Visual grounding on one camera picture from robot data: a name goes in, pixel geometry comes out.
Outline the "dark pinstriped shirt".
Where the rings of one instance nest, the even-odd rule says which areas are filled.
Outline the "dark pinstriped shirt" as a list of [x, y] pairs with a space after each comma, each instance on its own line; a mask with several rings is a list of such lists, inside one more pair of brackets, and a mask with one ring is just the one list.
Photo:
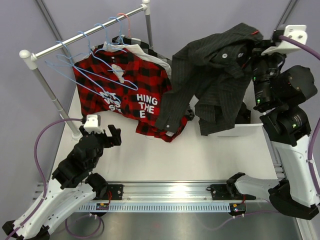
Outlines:
[[234, 128], [252, 79], [249, 62], [260, 31], [239, 23], [223, 33], [194, 40], [172, 56], [171, 87], [163, 94], [155, 127], [176, 133], [192, 99], [200, 133]]

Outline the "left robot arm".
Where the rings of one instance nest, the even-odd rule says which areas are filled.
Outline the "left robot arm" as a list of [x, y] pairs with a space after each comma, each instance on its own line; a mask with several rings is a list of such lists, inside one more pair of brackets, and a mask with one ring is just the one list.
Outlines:
[[122, 143], [121, 130], [108, 129], [110, 136], [100, 127], [80, 127], [83, 137], [58, 164], [43, 193], [21, 217], [2, 226], [8, 239], [48, 240], [82, 205], [111, 196], [107, 181], [93, 172], [104, 149]]

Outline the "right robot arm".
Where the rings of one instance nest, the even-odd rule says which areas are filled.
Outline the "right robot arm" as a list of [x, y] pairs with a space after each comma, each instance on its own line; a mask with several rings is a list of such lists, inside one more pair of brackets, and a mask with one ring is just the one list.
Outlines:
[[268, 200], [281, 214], [311, 220], [319, 213], [320, 177], [312, 158], [314, 133], [300, 104], [318, 92], [311, 70], [295, 65], [282, 71], [293, 51], [290, 38], [263, 40], [252, 51], [255, 110], [270, 140], [283, 179], [259, 179], [239, 172], [226, 182], [230, 198]]

